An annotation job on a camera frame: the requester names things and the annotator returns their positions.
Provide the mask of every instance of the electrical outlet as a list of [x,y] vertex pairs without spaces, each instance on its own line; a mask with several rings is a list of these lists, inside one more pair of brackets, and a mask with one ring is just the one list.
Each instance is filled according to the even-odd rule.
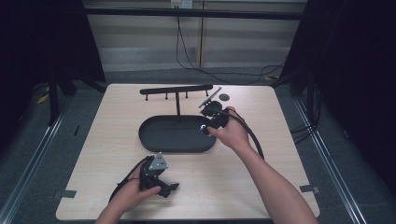
[[192,9],[192,0],[181,0],[181,8]]
[[181,0],[171,0],[171,8],[181,8]]

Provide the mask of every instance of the hand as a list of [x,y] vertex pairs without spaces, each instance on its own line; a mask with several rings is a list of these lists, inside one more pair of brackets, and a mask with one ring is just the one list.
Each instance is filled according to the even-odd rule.
[[[235,108],[232,106],[227,106],[227,108],[230,114],[240,118]],[[212,127],[207,127],[207,130],[211,135],[217,137],[225,146],[232,149],[250,146],[248,132],[236,119],[231,117],[229,117],[225,128],[217,130]]]
[[140,203],[145,201],[150,196],[160,192],[161,187],[156,186],[151,189],[140,190],[139,174],[141,166],[129,176],[129,181],[126,183],[117,194],[113,197],[111,202],[103,210],[96,223],[117,223],[122,214],[126,211],[132,210]]

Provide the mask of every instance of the black curtain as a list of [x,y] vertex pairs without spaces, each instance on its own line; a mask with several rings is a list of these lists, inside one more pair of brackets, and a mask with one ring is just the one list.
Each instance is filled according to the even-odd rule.
[[0,1],[2,150],[17,129],[33,86],[48,82],[51,71],[64,91],[70,91],[72,79],[106,82],[82,8],[81,0]]
[[[311,0],[307,10],[327,19],[300,23],[282,76],[304,62],[326,105],[396,195],[396,2]],[[307,75],[293,78],[292,91],[306,87]]]

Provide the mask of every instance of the wooden table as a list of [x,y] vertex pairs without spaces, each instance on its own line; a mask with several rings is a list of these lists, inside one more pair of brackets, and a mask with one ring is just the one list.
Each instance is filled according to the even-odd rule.
[[[78,162],[67,185],[75,198],[62,198],[56,212],[60,220],[96,219],[117,183],[144,157],[153,154],[142,147],[138,130],[152,116],[175,115],[175,95],[146,96],[141,89],[176,85],[112,84],[107,88]],[[282,110],[270,87],[221,86],[232,105],[259,139],[265,159],[297,189],[309,185]],[[219,101],[219,94],[213,99]],[[204,91],[180,94],[182,115],[199,115]],[[154,196],[122,219],[191,220],[269,218],[245,165],[219,140],[204,153],[164,153],[169,168],[161,174],[165,183],[180,183],[168,198]],[[319,215],[313,192],[302,193]]]

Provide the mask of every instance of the black oval tray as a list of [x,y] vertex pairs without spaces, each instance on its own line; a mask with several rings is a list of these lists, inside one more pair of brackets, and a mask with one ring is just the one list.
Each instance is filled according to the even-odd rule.
[[140,142],[152,152],[205,152],[216,143],[216,137],[199,132],[208,122],[203,116],[154,116],[140,125]]

